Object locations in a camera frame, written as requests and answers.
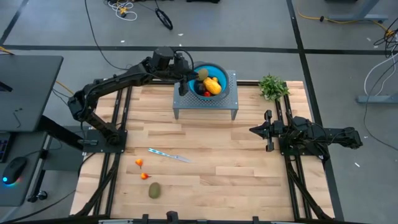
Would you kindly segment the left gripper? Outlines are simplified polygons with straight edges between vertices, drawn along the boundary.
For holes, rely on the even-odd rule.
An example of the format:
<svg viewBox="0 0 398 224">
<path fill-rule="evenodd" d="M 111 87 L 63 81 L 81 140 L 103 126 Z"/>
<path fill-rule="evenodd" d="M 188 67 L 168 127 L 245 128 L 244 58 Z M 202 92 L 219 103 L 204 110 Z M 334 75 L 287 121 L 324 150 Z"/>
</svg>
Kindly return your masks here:
<svg viewBox="0 0 398 224">
<path fill-rule="evenodd" d="M 185 96 L 188 92 L 187 83 L 201 83 L 201 80 L 193 79 L 189 80 L 189 75 L 198 75 L 198 73 L 189 68 L 188 61 L 184 58 L 182 53 L 174 52 L 174 64 L 173 64 L 174 77 L 179 82 L 178 93 L 180 96 Z"/>
</svg>

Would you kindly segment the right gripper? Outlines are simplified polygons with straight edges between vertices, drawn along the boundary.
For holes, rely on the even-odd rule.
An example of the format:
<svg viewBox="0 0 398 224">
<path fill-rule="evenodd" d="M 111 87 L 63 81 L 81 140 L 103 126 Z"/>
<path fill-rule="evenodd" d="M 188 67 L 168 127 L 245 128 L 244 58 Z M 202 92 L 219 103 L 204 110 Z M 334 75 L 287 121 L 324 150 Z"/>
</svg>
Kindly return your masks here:
<svg viewBox="0 0 398 224">
<path fill-rule="evenodd" d="M 281 120 L 276 120 L 271 122 L 272 111 L 267 110 L 264 114 L 265 122 L 262 125 L 250 128 L 250 132 L 258 135 L 262 139 L 267 140 L 266 151 L 272 152 L 274 150 L 274 143 L 272 138 L 277 138 L 283 133 L 283 122 Z"/>
</svg>

